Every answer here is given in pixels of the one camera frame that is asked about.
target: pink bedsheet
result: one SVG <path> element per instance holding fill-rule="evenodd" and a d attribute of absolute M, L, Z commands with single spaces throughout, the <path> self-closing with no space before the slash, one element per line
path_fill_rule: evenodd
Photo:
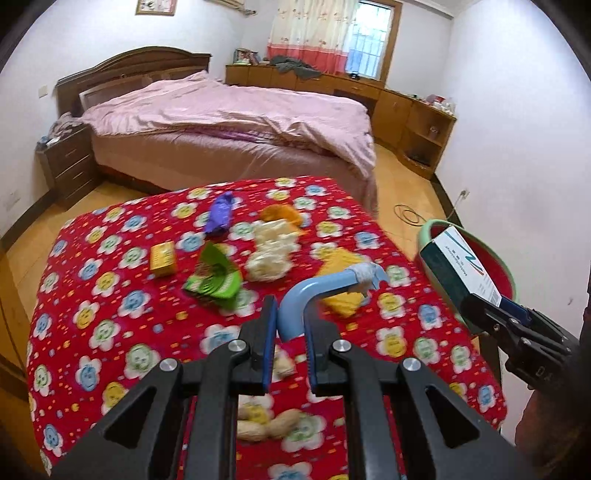
<path fill-rule="evenodd" d="M 378 216 L 373 171 L 363 178 L 357 168 L 335 156 L 187 131 L 124 137 L 93 135 L 92 143 L 99 165 L 167 190 L 245 179 L 331 177 L 374 218 Z"/>
<path fill-rule="evenodd" d="M 178 131 L 190 126 L 258 132 L 279 145 L 296 142 L 332 152 L 364 179 L 370 178 L 375 167 L 369 117 L 360 103 L 319 93 L 228 86 L 210 79 L 206 72 L 155 82 L 96 105 L 82 121 L 100 136 Z"/>

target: wall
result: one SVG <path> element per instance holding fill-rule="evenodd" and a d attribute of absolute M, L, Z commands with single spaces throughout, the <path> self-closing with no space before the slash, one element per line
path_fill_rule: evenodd
<path fill-rule="evenodd" d="M 528 0 L 453 21 L 442 94 L 459 118 L 437 169 L 464 226 L 513 272 L 520 300 L 579 335 L 591 258 L 591 82 Z M 504 375 L 512 440 L 530 392 Z"/>
<path fill-rule="evenodd" d="M 440 95 L 451 31 L 447 15 L 405 2 L 386 86 L 422 97 Z"/>
<path fill-rule="evenodd" d="M 211 53 L 210 71 L 223 78 L 224 65 L 232 61 L 244 33 L 242 14 L 204 0 L 181 0 L 173 17 L 135 15 L 136 4 L 137 0 L 57 0 L 26 33 L 0 73 L 0 235 L 47 191 L 34 148 L 57 118 L 51 92 L 60 78 L 124 51 L 153 45 Z M 50 94 L 39 99 L 42 85 Z"/>
<path fill-rule="evenodd" d="M 242 46 L 264 57 L 277 12 L 278 0 L 248 0 L 258 11 L 246 20 Z M 438 94 L 447 57 L 452 21 L 447 15 L 418 2 L 404 2 L 398 37 L 386 86 L 403 93 Z"/>

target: peanut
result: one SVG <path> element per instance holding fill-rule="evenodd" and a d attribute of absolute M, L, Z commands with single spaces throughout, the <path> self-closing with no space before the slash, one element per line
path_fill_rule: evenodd
<path fill-rule="evenodd" d="M 238 420 L 248 420 L 249 411 L 248 407 L 240 406 L 238 407 Z"/>
<path fill-rule="evenodd" d="M 273 362 L 273 372 L 284 379 L 296 373 L 296 365 L 288 356 L 276 356 Z"/>
<path fill-rule="evenodd" d="M 287 437 L 300 421 L 300 416 L 301 411 L 297 408 L 292 408 L 280 413 L 276 418 L 265 425 L 267 435 L 274 439 Z"/>
<path fill-rule="evenodd" d="M 267 438 L 265 427 L 254 421 L 238 420 L 236 438 L 247 442 L 261 442 Z"/>

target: curtain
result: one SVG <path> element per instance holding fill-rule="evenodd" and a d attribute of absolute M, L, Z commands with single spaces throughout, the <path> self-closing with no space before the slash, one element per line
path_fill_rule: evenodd
<path fill-rule="evenodd" d="M 280 0 L 268 57 L 285 55 L 323 73 L 345 71 L 347 36 L 358 0 Z"/>

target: blue handle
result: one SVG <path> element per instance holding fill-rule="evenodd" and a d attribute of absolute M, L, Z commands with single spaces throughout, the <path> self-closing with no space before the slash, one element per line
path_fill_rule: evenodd
<path fill-rule="evenodd" d="M 377 290 L 381 281 L 388 281 L 388 276 L 382 267 L 371 263 L 373 277 L 368 288 Z M 312 301 L 332 297 L 339 293 L 350 291 L 359 285 L 361 279 L 352 268 L 342 272 L 313 277 L 299 282 L 283 297 L 277 317 L 277 331 L 282 342 L 292 340 L 304 333 L 304 310 Z"/>

